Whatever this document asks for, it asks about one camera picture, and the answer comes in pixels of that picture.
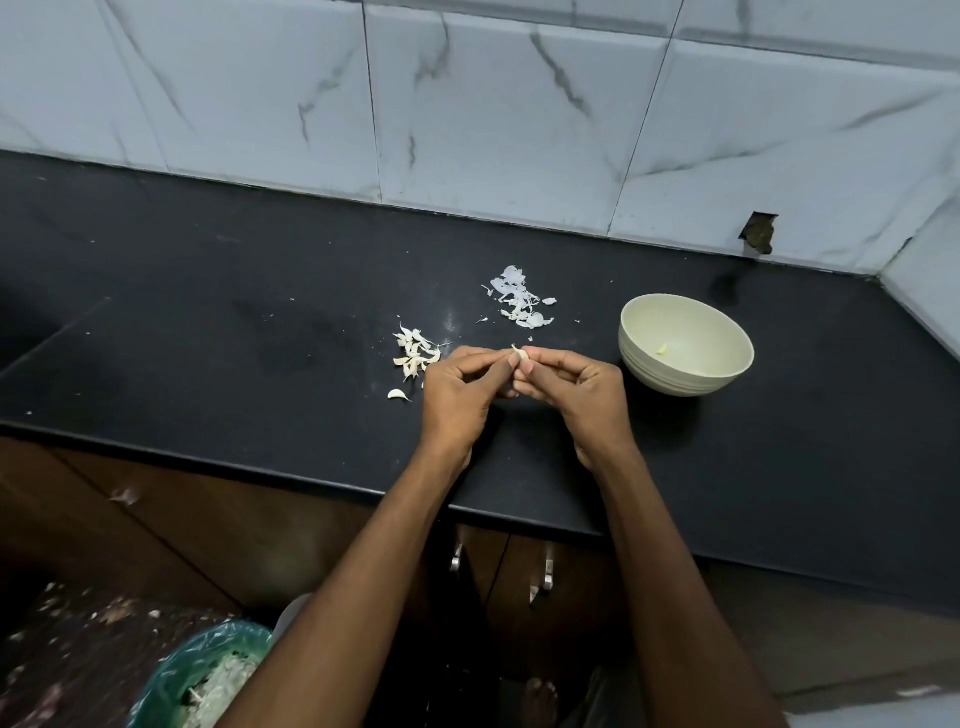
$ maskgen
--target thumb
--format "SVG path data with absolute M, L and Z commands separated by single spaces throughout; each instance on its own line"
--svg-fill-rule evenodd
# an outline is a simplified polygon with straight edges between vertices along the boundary
M 531 384 L 557 405 L 566 399 L 566 396 L 574 387 L 570 382 L 560 379 L 550 367 L 545 367 L 533 359 L 521 362 L 520 370 L 527 375 Z
M 483 390 L 489 401 L 493 401 L 500 387 L 514 378 L 514 369 L 519 362 L 520 357 L 515 353 L 510 356 L 504 356 L 496 364 L 491 366 L 487 373 L 477 379 L 474 384 Z

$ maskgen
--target foot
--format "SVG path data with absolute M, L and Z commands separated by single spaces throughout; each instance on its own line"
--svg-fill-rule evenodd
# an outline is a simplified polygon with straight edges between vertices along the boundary
M 520 704 L 523 728 L 554 728 L 557 725 L 557 689 L 535 677 L 527 683 Z

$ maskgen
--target left hand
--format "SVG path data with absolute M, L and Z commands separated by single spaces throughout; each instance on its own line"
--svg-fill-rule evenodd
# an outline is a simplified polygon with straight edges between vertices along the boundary
M 511 381 L 518 363 L 519 357 L 509 349 L 460 347 L 427 367 L 420 447 L 452 458 L 460 474 L 483 432 L 491 402 Z M 516 392 L 509 391 L 507 396 L 515 397 Z

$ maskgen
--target garlic skin pile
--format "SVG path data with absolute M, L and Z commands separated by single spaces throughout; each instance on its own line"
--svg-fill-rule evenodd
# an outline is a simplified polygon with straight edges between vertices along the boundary
M 553 305 L 557 302 L 557 299 L 550 298 L 541 301 L 540 296 L 535 296 L 527 290 L 526 280 L 527 277 L 523 275 L 523 271 L 515 265 L 508 265 L 502 276 L 490 281 L 493 289 L 500 294 L 497 302 L 513 307 L 512 311 L 500 309 L 500 313 L 523 328 L 540 328 L 552 324 L 553 319 L 544 319 L 542 313 L 534 311 L 534 306 L 538 303 Z M 492 296 L 493 290 L 487 288 L 487 295 Z
M 403 367 L 403 381 L 411 376 L 417 378 L 430 364 L 440 361 L 440 349 L 423 337 L 418 328 L 412 331 L 400 325 L 401 333 L 394 334 L 397 344 L 406 351 L 406 356 L 394 359 L 394 364 Z

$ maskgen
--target hand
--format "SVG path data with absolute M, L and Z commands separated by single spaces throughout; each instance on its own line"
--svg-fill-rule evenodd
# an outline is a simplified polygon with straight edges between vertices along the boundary
M 515 352 L 460 347 L 424 373 L 420 447 L 454 458 L 460 474 L 487 422 L 490 404 L 509 384 L 519 362 Z M 515 397 L 508 390 L 506 396 Z
M 530 356 L 514 373 L 514 389 L 564 415 L 577 457 L 592 471 L 605 458 L 636 451 L 623 373 L 575 352 L 523 347 Z

